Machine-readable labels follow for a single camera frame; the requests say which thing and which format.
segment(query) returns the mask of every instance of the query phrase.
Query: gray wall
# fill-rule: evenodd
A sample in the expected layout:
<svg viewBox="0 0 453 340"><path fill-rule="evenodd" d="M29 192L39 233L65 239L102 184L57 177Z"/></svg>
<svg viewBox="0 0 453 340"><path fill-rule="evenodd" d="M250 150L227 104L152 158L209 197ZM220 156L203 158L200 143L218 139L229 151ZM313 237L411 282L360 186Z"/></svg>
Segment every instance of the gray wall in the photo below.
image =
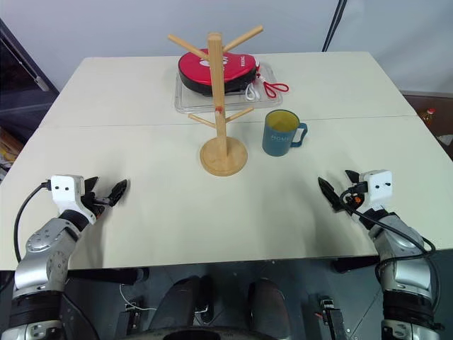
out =
<svg viewBox="0 0 453 340"><path fill-rule="evenodd" d="M240 52L320 51L337 0L0 0L0 16L61 90L84 57L180 55L262 23ZM370 51L404 91L453 94L452 0L348 0L329 50Z"/></svg>
<svg viewBox="0 0 453 340"><path fill-rule="evenodd" d="M235 51L319 51L336 0L1 0L0 15L61 90L84 57L180 55L173 33L203 47L258 24L265 31Z"/></svg>
<svg viewBox="0 0 453 340"><path fill-rule="evenodd" d="M331 51L369 51L404 91L453 94L452 0L348 0Z"/></svg>

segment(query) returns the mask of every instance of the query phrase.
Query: red case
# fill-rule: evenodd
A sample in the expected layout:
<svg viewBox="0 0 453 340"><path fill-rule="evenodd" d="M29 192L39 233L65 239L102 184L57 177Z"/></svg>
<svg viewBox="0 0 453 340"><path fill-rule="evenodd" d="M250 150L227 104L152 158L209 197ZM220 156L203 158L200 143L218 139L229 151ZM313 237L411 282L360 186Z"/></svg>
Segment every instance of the red case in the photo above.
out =
<svg viewBox="0 0 453 340"><path fill-rule="evenodd" d="M209 62L189 52L179 59L181 81L189 89L212 94ZM256 78L256 61L251 55L224 53L225 92L243 91Z"/></svg>

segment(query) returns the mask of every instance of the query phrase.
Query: wooden pole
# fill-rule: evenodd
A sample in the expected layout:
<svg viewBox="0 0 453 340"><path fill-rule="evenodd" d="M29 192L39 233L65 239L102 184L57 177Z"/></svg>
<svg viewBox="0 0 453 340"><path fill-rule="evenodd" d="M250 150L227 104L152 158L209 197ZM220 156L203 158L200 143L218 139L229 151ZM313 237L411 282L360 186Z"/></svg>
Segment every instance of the wooden pole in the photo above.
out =
<svg viewBox="0 0 453 340"><path fill-rule="evenodd" d="M214 129L215 129L215 124L212 123L212 122L210 122L210 121L208 121L208 120L205 120L205 119L203 119L203 118L201 118L201 117L198 117L198 116L196 116L196 115L193 115L192 113L190 113L188 117L189 117L190 119L196 120L196 121L199 122L199 123L203 123L203 124L205 124L205 125L207 125L207 126L210 126L211 128L214 128Z"/></svg>
<svg viewBox="0 0 453 340"><path fill-rule="evenodd" d="M253 111L253 107L246 108L245 110L242 110L241 112L235 113L233 115L230 115L227 119L226 122L231 122L232 120L235 120L236 118L241 117L242 115L246 115L247 113Z"/></svg>
<svg viewBox="0 0 453 340"><path fill-rule="evenodd" d="M192 52L194 55L197 55L201 59L209 61L209 57L206 53L204 53L203 51L200 51L194 45L189 44L187 41L184 41L183 39L178 38L178 37L174 36L173 34L167 35L167 38L169 40L173 41L175 44L178 44L181 47L184 47L187 51Z"/></svg>
<svg viewBox="0 0 453 340"><path fill-rule="evenodd" d="M210 33L207 36L209 50L212 97L214 99L215 126L217 130L217 147L219 158L226 159L227 122L225 120L225 83L224 83L224 53L222 49L222 34Z"/></svg>
<svg viewBox="0 0 453 340"><path fill-rule="evenodd" d="M263 27L262 25L256 26L255 28L252 28L249 30L247 33L244 33L240 37L237 37L233 41L231 41L228 45L224 47L224 52L230 51L230 49L235 48L237 45L240 45L244 41L254 37L255 35L263 32Z"/></svg>

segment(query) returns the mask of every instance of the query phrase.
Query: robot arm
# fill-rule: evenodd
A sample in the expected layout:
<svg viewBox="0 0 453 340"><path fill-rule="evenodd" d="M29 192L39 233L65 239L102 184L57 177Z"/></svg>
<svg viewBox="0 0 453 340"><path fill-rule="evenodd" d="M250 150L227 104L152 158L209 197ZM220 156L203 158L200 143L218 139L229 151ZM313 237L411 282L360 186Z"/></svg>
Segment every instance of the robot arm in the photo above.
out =
<svg viewBox="0 0 453 340"><path fill-rule="evenodd" d="M52 199L60 212L26 243L26 254L15 273L9 329L1 340L62 339L59 308L67 279L68 261L81 233L104 211L114 206L127 187L119 182L107 198L97 199L91 191L97 177L53 176Z"/></svg>
<svg viewBox="0 0 453 340"><path fill-rule="evenodd" d="M382 338L439 339L431 287L434 267L429 260L434 246L397 214L386 211L393 188L390 171L346 174L354 185L340 197L326 180L319 178L319 185L335 212L346 210L369 231L379 254L376 274L384 294ZM432 251L425 250L424 241Z"/></svg>

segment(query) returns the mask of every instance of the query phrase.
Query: mug handle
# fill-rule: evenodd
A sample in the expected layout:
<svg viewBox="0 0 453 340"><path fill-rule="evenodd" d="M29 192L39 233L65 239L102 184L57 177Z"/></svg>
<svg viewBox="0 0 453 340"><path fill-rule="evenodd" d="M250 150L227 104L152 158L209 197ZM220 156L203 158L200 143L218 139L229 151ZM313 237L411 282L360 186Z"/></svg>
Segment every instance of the mug handle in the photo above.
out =
<svg viewBox="0 0 453 340"><path fill-rule="evenodd" d="M300 123L298 129L304 129L304 131L302 132L302 134L300 136L300 141L292 142L291 147L300 147L302 145L302 140L304 140L306 133L309 131L309 128L308 128L308 126L306 126L305 123Z"/></svg>

